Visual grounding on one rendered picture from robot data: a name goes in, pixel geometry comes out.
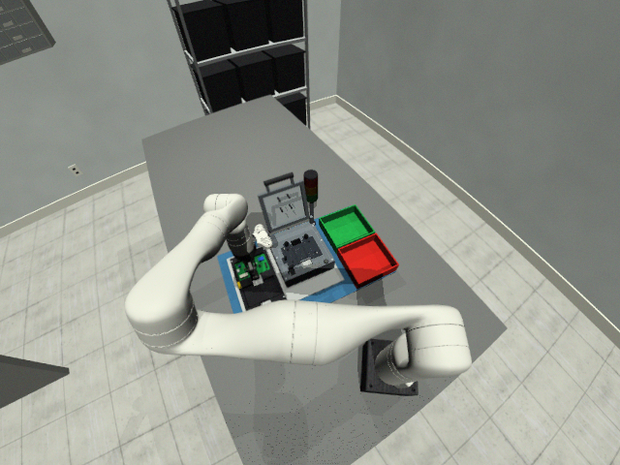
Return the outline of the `green bin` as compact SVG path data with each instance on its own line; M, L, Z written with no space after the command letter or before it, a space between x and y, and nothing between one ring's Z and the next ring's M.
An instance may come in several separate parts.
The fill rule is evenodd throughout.
M319 226L335 254L339 248L361 240L374 232L355 204L320 217Z

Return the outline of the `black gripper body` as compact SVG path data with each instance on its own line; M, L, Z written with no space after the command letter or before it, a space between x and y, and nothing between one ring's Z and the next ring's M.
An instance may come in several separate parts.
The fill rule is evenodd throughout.
M256 244L255 244L255 246L254 246L253 250L252 250L249 254L247 254L247 255L245 255L245 256L237 256L237 255L235 255L235 254L233 254L233 255L234 255L234 257L235 257L237 260L240 260L240 261L245 261L246 265L248 265L248 263L249 263L249 262L251 262L251 264L253 264L253 262L252 262L251 260L252 260L253 256L255 255L256 250L257 250L257 247L256 247ZM249 265L248 265L248 266L249 266Z

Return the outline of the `red bin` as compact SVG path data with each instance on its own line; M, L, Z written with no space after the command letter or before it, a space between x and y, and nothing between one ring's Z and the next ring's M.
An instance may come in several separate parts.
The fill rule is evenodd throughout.
M356 289L394 272L397 265L377 233L339 248L337 257Z

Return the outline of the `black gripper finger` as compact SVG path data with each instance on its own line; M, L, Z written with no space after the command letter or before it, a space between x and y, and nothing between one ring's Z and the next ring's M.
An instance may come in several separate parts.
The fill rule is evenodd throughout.
M258 279L260 278L260 275L258 274L259 272L257 272L257 270L256 270L257 265L256 265L256 263L255 263L255 258L253 257L253 258L252 258L252 260L253 260L253 262L254 262L254 265L252 266L251 262L249 262L249 263L248 263L248 265L249 265L249 267L250 267L250 268L249 268L249 267L247 267L247 265L246 265L246 263L245 263L245 262L243 262L243 263L244 263L244 265L245 265L246 269L248 268L248 269L247 269L247 271L249 272L249 274L250 274L250 276L251 276L251 279L254 281L254 280L255 280L255 278L257 278L256 280L258 280ZM256 281L256 280L255 280L255 281Z

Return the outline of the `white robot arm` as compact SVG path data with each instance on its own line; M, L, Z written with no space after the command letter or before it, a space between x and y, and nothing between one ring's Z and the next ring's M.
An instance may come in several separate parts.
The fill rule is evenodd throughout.
M375 370L384 383L408 388L426 377L469 370L472 359L462 317L447 305L359 306L286 299L236 314L196 309L190 293L196 269L212 259L225 240L237 256L253 250L253 237L258 247L273 247L263 225L249 232L247 211L247 201L239 194L208 196L203 216L188 235L130 290L125 313L146 348L165 355L326 365L383 332L404 329L407 338L403 333L376 357Z

